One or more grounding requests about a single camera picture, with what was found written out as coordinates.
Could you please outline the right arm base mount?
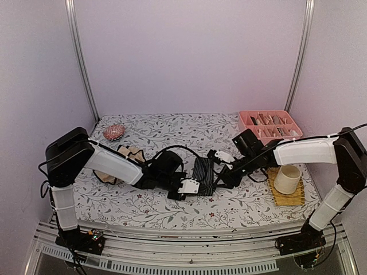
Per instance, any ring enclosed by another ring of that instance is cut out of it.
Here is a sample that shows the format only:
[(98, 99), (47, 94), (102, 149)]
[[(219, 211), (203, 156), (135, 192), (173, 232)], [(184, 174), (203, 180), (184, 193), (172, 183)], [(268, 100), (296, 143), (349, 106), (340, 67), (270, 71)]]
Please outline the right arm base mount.
[(323, 231), (304, 225), (300, 233), (282, 236), (276, 239), (275, 247), (281, 256), (321, 248), (326, 245)]

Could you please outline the navy striped underwear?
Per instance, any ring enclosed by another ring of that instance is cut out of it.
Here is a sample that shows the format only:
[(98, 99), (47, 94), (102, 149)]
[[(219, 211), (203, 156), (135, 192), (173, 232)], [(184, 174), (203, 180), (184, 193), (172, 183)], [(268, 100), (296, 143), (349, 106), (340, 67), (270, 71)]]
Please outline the navy striped underwear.
[(198, 195), (214, 194), (214, 161), (209, 158), (196, 158), (194, 161), (193, 178), (199, 182)]

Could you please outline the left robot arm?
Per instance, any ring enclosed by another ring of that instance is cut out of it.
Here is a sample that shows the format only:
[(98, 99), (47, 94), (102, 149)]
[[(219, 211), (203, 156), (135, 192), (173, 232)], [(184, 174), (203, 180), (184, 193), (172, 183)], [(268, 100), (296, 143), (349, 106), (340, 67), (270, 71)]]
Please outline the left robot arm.
[(148, 161), (125, 155), (77, 127), (47, 146), (45, 175), (63, 239), (85, 244), (79, 221), (120, 226), (162, 225), (183, 212), (179, 206), (196, 192), (182, 159), (166, 148)]

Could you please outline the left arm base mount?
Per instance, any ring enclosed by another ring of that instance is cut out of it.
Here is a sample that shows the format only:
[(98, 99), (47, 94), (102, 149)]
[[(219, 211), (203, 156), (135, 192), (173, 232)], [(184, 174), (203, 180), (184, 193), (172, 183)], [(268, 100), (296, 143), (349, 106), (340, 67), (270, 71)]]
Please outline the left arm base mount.
[(72, 230), (59, 228), (56, 238), (56, 245), (68, 248), (73, 251), (85, 252), (89, 254), (102, 255), (105, 244), (104, 233), (101, 230), (91, 229), (82, 232), (80, 226)]

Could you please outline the beige underwear black trim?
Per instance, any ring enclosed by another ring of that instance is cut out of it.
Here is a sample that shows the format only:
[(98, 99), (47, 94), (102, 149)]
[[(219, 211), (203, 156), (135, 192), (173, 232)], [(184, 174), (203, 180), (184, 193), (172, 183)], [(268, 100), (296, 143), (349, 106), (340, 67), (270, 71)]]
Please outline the beige underwear black trim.
[(90, 168), (103, 183), (123, 182), (135, 185), (143, 176), (142, 169), (131, 159), (101, 144), (92, 145), (94, 153), (85, 168)]

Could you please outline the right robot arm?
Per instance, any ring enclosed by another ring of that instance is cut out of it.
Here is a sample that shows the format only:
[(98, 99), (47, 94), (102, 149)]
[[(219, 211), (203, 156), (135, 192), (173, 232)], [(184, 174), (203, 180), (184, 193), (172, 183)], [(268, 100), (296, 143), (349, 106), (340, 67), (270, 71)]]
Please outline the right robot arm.
[(302, 250), (308, 250), (318, 242), (318, 231), (338, 215), (350, 201), (366, 188), (366, 148), (350, 127), (326, 136), (301, 139), (276, 139), (266, 146), (250, 130), (233, 140), (242, 158), (220, 150), (214, 153), (215, 161), (227, 165), (227, 170), (219, 174), (229, 187), (235, 186), (244, 176), (255, 170), (273, 168), (298, 163), (329, 163), (338, 168), (338, 179), (322, 203), (304, 224), (304, 232), (296, 238)]

